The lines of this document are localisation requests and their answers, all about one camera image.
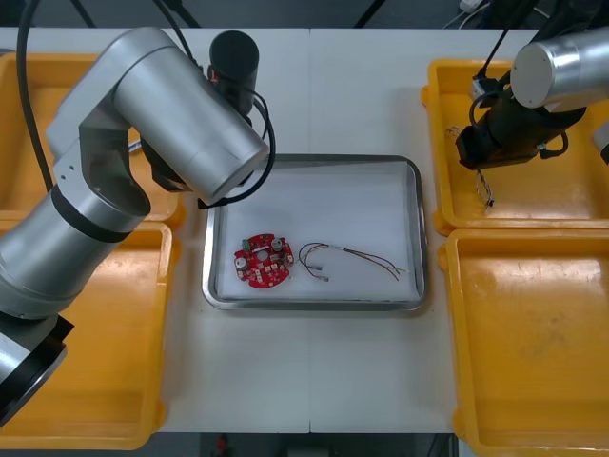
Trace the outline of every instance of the yellow plastic tray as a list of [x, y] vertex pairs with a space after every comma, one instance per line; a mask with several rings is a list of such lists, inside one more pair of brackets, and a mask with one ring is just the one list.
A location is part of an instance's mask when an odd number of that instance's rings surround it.
[[[0, 236], [12, 224], [0, 221]], [[95, 270], [62, 313], [75, 325], [68, 356], [0, 428], [0, 448], [133, 449], [159, 429], [176, 249], [167, 226], [143, 223]]]
[[456, 230], [439, 251], [456, 432], [482, 457], [609, 454], [609, 230]]
[[[592, 142], [596, 128], [609, 120], [609, 102], [589, 108], [568, 130], [569, 150], [561, 157], [484, 171], [496, 200], [488, 213], [476, 192], [476, 173], [459, 163], [451, 127], [469, 125], [468, 93], [479, 61], [440, 60], [429, 67], [429, 85], [422, 91], [427, 107], [433, 149], [438, 211], [436, 229], [609, 228], [609, 167]], [[491, 66], [489, 75], [499, 77], [510, 64]], [[482, 109], [477, 110], [477, 118]], [[560, 139], [550, 144], [559, 149]]]
[[[69, 90], [97, 58], [93, 54], [29, 54], [29, 96], [47, 161], [53, 162], [45, 131]], [[17, 89], [15, 54], [0, 57], [0, 219], [22, 220], [45, 196]], [[129, 141], [138, 138], [135, 130]], [[131, 172], [151, 203], [149, 221], [176, 227], [184, 220], [179, 194], [158, 186], [141, 151], [131, 154]]]

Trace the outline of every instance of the circuit board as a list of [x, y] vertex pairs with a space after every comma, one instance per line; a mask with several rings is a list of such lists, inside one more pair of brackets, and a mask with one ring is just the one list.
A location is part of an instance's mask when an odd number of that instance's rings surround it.
[[270, 233], [243, 240], [235, 252], [235, 269], [242, 281], [253, 288], [273, 288], [289, 277], [294, 256], [285, 238]]

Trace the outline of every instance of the gray floor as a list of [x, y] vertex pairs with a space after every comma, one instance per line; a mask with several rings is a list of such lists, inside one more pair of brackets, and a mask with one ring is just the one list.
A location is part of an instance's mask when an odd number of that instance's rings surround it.
[[[97, 27], [167, 27], [150, 0], [81, 0]], [[206, 28], [351, 28], [372, 0], [184, 0]], [[540, 7], [550, 11], [553, 0]], [[459, 0], [387, 0], [371, 29], [439, 29], [458, 12]], [[540, 17], [527, 25], [538, 27]], [[84, 27], [69, 0], [42, 1], [38, 27]], [[230, 435], [235, 457], [276, 457], [286, 446], [332, 446], [338, 457], [424, 457], [433, 435]], [[208, 457], [218, 435], [160, 433], [134, 452], [5, 451], [0, 457]]]
[[[0, 451], [2, 457], [211, 457], [216, 434], [157, 433], [141, 449], [112, 451]], [[229, 435], [233, 457], [280, 457], [290, 447], [332, 448], [336, 457], [424, 457], [430, 434], [412, 435]], [[443, 456], [448, 446], [436, 447]]]

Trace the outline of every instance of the stainless steel tray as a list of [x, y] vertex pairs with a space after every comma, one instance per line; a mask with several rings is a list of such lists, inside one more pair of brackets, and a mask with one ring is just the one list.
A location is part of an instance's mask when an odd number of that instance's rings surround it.
[[[349, 221], [353, 224], [345, 228]], [[332, 277], [328, 283], [317, 281], [296, 264], [290, 270], [296, 278], [293, 283], [285, 286], [285, 281], [264, 291], [250, 288], [236, 278], [234, 252], [242, 238], [265, 232], [286, 237], [296, 256], [306, 242], [347, 243], [349, 248], [383, 255], [399, 267], [407, 265], [401, 276], [404, 282], [396, 286], [388, 275], [377, 278], [378, 271], [351, 274], [353, 268], [374, 266], [343, 259], [341, 265], [348, 268], [338, 270], [342, 276], [336, 282]], [[420, 307], [427, 288], [427, 241], [417, 167], [393, 155], [278, 154], [273, 172], [258, 192], [209, 211], [202, 284], [206, 299], [219, 309]]]

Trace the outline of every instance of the table surface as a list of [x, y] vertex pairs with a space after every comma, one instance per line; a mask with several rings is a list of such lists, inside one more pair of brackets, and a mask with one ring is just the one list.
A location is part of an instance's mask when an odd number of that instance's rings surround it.
[[[33, 30], [29, 50], [99, 52], [123, 30]], [[220, 30], [185, 30], [200, 64]], [[455, 384], [442, 237], [420, 90], [440, 58], [484, 59], [492, 30], [244, 30], [280, 153], [402, 154], [422, 175], [429, 296], [415, 314], [220, 311], [201, 292], [205, 214], [187, 198], [166, 329], [163, 431], [442, 432]], [[510, 32], [512, 58], [532, 32]], [[0, 30], [0, 48], [16, 31]], [[261, 127], [260, 120], [255, 127]]]

